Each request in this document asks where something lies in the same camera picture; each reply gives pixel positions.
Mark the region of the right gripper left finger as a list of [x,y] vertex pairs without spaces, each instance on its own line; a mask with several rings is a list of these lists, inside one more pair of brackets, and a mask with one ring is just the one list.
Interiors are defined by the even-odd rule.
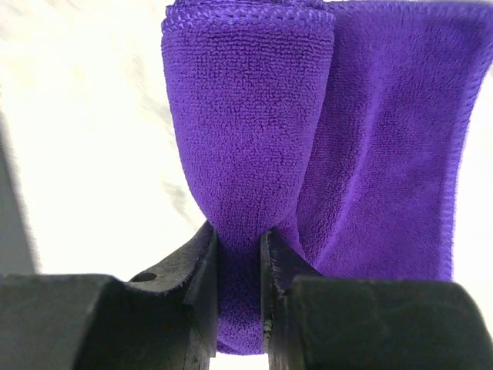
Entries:
[[204,224],[128,282],[103,274],[1,279],[1,367],[206,369],[216,354],[216,233]]

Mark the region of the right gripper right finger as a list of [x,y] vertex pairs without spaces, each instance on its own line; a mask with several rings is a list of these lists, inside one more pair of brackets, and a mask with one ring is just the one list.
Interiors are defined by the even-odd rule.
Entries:
[[492,340],[459,284],[328,278],[277,230],[260,238],[271,369],[490,369]]

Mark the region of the purple towel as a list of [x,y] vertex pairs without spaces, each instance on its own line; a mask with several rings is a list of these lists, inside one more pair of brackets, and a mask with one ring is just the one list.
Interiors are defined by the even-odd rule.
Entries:
[[491,4],[177,1],[162,30],[182,167],[222,244],[220,352],[261,353],[273,227],[329,277],[451,278]]

